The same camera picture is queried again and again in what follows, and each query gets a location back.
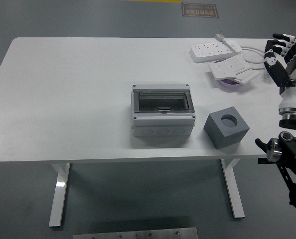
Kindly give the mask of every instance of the metal table leg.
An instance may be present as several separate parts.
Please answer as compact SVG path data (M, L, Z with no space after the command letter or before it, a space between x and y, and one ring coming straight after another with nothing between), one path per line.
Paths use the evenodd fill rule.
M60 227L70 164L52 164L58 173L49 227Z
M237 186L236 179L234 177L233 166L239 162L239 158L236 159L221 159L221 165L226 180L230 203L233 211L234 218L244 218L244 212L242 207L241 198Z

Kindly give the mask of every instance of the gray cube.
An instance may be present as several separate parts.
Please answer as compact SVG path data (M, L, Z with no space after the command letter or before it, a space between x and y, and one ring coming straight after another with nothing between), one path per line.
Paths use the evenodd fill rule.
M240 142L250 129L234 107L210 113L203 128L217 149Z

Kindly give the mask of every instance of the table top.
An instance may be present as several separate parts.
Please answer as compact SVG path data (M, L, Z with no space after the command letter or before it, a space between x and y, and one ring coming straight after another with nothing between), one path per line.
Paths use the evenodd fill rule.
M264 50L266 39L235 39ZM102 162L255 158L254 143L282 131L279 89L260 70L238 88L214 80L191 45L215 39L16 38L0 66L0 161ZM259 58L244 51L245 58ZM189 84L195 127L187 136L134 137L133 84ZM250 127L216 149L203 127L234 106Z

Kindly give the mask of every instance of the white power strip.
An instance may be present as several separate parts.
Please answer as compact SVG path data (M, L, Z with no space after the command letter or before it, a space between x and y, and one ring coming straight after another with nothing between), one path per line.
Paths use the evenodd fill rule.
M242 49L234 40L228 40L227 43L232 47L236 53L240 54ZM234 56L233 52L227 45L218 41L214 43L206 43L194 45L190 49L190 57L197 63L217 61L227 59Z
M242 85L259 74L259 71L250 69L250 64L241 55L233 56L222 62L209 63L209 67L216 80L230 79Z

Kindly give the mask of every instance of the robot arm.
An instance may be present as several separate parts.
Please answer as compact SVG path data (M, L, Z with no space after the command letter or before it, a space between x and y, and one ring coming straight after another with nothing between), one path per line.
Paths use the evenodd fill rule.
M296 38L285 34L273 34L275 40L268 40L265 50L265 67L275 84L280 87L282 102L279 114L282 115L280 127L296 130ZM287 68L276 58L283 57ZM275 163L290 191L290 204L296 207L296 183L287 171L296 175L296 137L281 132L279 138L271 138L268 144L256 139L267 158L260 158L259 164Z

